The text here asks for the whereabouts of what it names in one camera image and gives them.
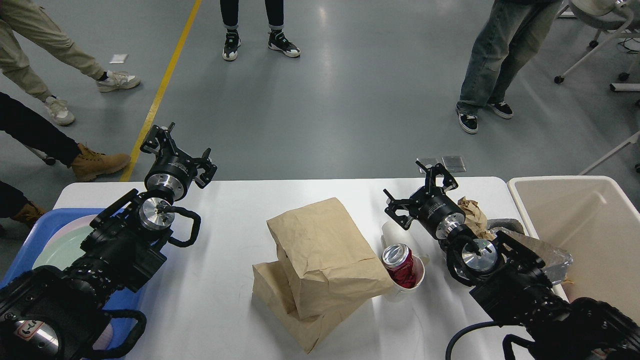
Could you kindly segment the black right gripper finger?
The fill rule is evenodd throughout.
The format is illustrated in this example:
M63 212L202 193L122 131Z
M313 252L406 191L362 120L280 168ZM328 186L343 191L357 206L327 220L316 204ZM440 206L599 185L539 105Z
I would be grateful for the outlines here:
M458 188L457 180L441 162L430 166L425 166L419 160L416 160L415 163L425 173L425 183L415 192L416 196L439 196Z
M413 198L396 199L387 189L383 192L387 196L387 207L384 212L403 230L409 230L418 214L418 201Z

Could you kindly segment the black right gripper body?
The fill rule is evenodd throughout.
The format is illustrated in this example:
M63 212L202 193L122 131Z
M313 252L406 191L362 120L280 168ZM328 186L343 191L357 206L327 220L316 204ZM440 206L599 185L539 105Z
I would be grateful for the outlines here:
M436 240L445 240L464 225L466 216L446 194L414 194L417 210L413 218Z

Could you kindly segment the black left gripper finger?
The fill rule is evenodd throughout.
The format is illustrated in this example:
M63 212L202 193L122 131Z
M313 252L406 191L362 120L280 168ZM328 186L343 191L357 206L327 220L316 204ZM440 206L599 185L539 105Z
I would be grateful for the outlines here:
M142 153L153 154L156 160L161 158L179 157L179 148L171 135L176 123L172 121L168 126L152 125L142 141L139 150Z
M203 151L201 157L192 159L192 165L195 170L193 180L199 189L204 189L208 186L218 170L218 167L211 161L210 153L211 148L208 147Z

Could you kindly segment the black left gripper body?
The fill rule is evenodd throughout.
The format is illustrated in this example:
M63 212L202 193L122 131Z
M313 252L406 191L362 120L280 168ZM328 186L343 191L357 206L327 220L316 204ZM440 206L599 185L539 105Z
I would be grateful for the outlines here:
M163 191L174 201L185 198L197 169L191 160L180 156L158 157L144 180L147 191Z

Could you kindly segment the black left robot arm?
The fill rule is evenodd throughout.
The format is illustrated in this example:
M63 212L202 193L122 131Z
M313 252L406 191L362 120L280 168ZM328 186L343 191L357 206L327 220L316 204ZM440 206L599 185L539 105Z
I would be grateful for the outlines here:
M84 254L66 267L41 265L1 289L1 347L8 360L105 360L128 354L146 315L105 309L116 291L140 290L166 262L162 248L192 246L201 217L176 206L192 182L206 187L217 171L210 148L192 157L176 146L174 125L154 125L140 150L155 161L144 180L91 221Z

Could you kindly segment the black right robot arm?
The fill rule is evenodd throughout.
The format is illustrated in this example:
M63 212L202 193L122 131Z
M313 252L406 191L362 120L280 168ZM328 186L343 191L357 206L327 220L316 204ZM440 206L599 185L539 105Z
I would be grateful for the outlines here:
M409 198L389 195L385 212L404 230L418 221L444 251L450 275L471 288L470 295L490 317L453 335L446 359L463 335L493 326L522 326L531 336L505 335L506 360L515 358L514 345L535 360L639 358L639 326L630 317L605 301L580 297L568 302L554 294L537 253L501 230L494 240L471 230L463 210L446 194L458 183L443 164L418 166L425 172L424 185Z

